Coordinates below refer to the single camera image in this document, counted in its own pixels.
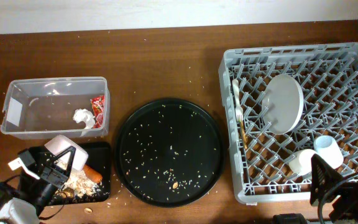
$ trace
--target black rectangular tray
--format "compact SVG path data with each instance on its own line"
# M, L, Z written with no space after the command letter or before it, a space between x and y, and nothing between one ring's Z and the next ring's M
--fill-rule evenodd
M101 185L99 184L100 191L97 191L92 196L84 195L82 198L68 198L65 204L74 203L90 203L90 202L103 202L110 196L110 175L111 175L111 148L107 142L89 142L79 144L89 155L86 165L90 166L95 171L99 172L103 179ZM53 155L44 146L37 146L29 148L29 152L35 160L35 164L31 165L29 170L40 175L44 164L47 159ZM26 191L35 179L29 177L22 171L18 189ZM54 195L49 205L63 205L64 198L59 195Z

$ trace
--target red snack package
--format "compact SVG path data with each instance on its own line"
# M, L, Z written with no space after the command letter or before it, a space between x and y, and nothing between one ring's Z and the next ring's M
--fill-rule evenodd
M98 96L91 99L91 104L94 117L96 118L96 124L94 124L93 128L100 128L103 124L104 96Z

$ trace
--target white wall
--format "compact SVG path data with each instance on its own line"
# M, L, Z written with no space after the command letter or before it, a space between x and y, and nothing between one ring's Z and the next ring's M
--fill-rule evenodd
M0 34L358 19L358 0L0 0Z

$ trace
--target round tray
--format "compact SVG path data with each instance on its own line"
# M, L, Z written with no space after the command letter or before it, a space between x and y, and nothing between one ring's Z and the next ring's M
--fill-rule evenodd
M139 108L121 127L114 152L117 175L126 188L160 207L201 198L222 174L225 155L214 119L179 99Z

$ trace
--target fork handle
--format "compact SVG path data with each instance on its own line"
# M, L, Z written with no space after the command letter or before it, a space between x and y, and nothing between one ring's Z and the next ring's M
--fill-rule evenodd
M240 89L239 89L239 81L236 79L233 79L233 81L231 82L233 85L233 93L234 93L234 101L236 101L236 106L241 106L240 105Z

